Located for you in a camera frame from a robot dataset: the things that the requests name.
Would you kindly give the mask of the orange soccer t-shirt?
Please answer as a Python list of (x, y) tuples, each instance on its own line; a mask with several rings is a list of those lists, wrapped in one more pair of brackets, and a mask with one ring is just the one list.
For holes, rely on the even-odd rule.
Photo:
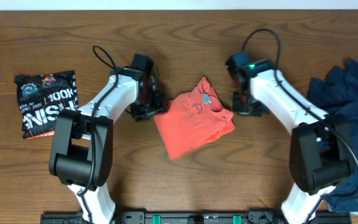
[(235, 130), (234, 113), (221, 103), (214, 87), (203, 77), (192, 91), (168, 104), (154, 117), (170, 159), (178, 159)]

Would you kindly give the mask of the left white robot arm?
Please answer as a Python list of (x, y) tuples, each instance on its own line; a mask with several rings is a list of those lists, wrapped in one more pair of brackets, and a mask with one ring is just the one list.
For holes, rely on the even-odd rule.
[(81, 211), (45, 214), (41, 223), (115, 222), (116, 204), (106, 183), (112, 167), (113, 126), (126, 108), (136, 120), (164, 112), (152, 69), (148, 65), (114, 69), (107, 85), (89, 103), (58, 115), (49, 171), (75, 194)]

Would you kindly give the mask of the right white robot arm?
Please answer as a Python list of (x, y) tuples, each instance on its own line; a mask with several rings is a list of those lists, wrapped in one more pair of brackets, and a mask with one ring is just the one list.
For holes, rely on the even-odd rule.
[(324, 198), (358, 170), (348, 121), (310, 103), (269, 60), (251, 62), (240, 54), (228, 59), (226, 68), (241, 87), (247, 115), (270, 111), (291, 136), (289, 169), (294, 184), (280, 207), (284, 222), (315, 222)]

